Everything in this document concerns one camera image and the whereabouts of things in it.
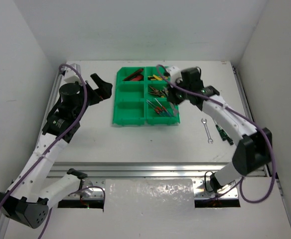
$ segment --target white table surface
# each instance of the white table surface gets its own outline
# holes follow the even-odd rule
[[[124,66],[176,65],[180,69],[199,66],[205,86],[218,89],[227,103],[244,114],[238,86],[230,62],[220,61],[70,61],[81,66],[84,80],[96,88],[90,75],[97,73],[104,81],[114,84],[116,73]],[[112,163],[217,163],[229,162],[235,150],[223,142],[211,117],[189,102],[180,105],[181,123],[177,126],[118,127],[112,125],[113,96],[90,106],[81,127],[57,162],[112,162]],[[201,123],[207,118],[213,144]]]
[[[247,178],[246,197],[264,196],[270,180]],[[191,185],[187,179],[106,180],[104,213],[53,209],[42,239],[291,239],[276,185],[261,204],[240,200],[240,208],[221,209],[194,208]],[[42,228],[10,220],[4,239],[37,239]]]

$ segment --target robotic arm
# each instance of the robotic arm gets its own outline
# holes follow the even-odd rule
[[[177,86],[210,97],[229,107],[213,86],[205,87],[203,85],[201,69],[198,67],[181,71],[179,68],[171,66],[166,69],[165,75],[170,76],[170,81]],[[237,146],[232,161],[210,176],[209,183],[207,183],[208,191],[216,193],[218,189],[271,161],[264,138],[252,124],[210,100],[187,94],[171,85],[167,87],[167,91],[167,100],[171,104],[179,105],[184,100],[189,100],[191,104],[215,119]],[[263,130],[272,143],[272,133],[267,128]]]
[[[84,103],[83,86],[78,82],[73,72],[65,71],[63,80],[68,82],[59,89],[59,99],[47,117],[38,143],[30,159],[18,178],[11,184],[5,193],[0,192],[0,202],[8,191],[19,181],[34,163],[42,157],[46,148],[75,121]],[[104,82],[97,74],[91,78],[99,87],[93,90],[86,82],[88,106],[99,103],[111,96],[112,84]],[[69,144],[75,132],[80,127],[79,122],[59,140],[30,172],[26,179],[17,187],[4,202],[1,211],[10,219],[27,225],[31,228],[39,227],[48,215],[49,209],[61,201],[65,196],[82,187],[82,180],[86,174],[70,169],[67,174],[56,183],[42,189],[52,165],[59,153]]]

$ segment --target wrench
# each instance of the wrench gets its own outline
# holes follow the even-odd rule
[[[213,139],[211,138],[209,128],[207,127],[207,124],[206,124],[206,123],[207,123],[207,119],[202,118],[202,119],[201,119],[201,122],[203,123],[204,128],[205,128],[205,131],[206,131],[207,142],[208,142],[208,143],[213,143]]]

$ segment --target screwdriver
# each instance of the screwdriver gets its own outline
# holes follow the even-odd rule
[[[156,80],[158,80],[158,81],[162,81],[162,78],[159,77],[159,76],[153,75],[153,77],[154,77]]]
[[[229,142],[230,145],[234,144],[233,140],[229,136],[226,137],[226,140]]]
[[[152,102],[150,102],[149,100],[147,100],[146,101],[153,109],[154,109],[154,111],[158,114],[158,115],[160,115],[160,116],[162,116],[162,112],[163,112],[163,110],[160,108],[160,107],[158,107],[158,106],[155,106]]]
[[[164,107],[163,105],[161,105],[160,102],[159,102],[157,99],[155,99],[155,100],[156,100],[157,103],[162,107],[162,109],[167,113],[167,115],[168,115],[169,117],[173,117],[173,115],[171,115],[171,113],[170,113],[169,111],[167,111],[166,107]]]
[[[132,80],[132,79],[135,78],[136,76],[140,75],[142,71],[144,71],[143,68],[140,68],[140,69],[136,70],[136,71],[133,72],[132,74],[130,74],[130,75],[128,75],[127,77],[125,77],[123,81],[130,81],[130,80]]]
[[[222,140],[226,141],[227,138],[229,138],[229,136],[227,135],[227,133],[223,129],[221,129],[221,127],[217,124],[217,122],[214,119],[213,119],[213,121],[215,123],[215,127],[216,127],[217,131],[219,132]]]

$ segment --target green plastic organizer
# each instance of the green plastic organizer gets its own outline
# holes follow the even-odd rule
[[[125,77],[143,68],[143,81],[123,81]],[[155,99],[157,99],[172,115],[173,110],[167,102],[166,98],[156,98],[154,95],[148,93],[149,86],[153,86],[158,90],[166,87],[165,81],[150,81],[148,76],[158,75],[155,67],[123,67],[117,72],[116,82],[116,96],[114,106],[113,123],[118,125],[143,125],[145,123],[150,125],[155,124],[176,124],[180,123],[180,115],[174,117],[159,116],[151,106],[146,102],[147,100],[159,106]]]

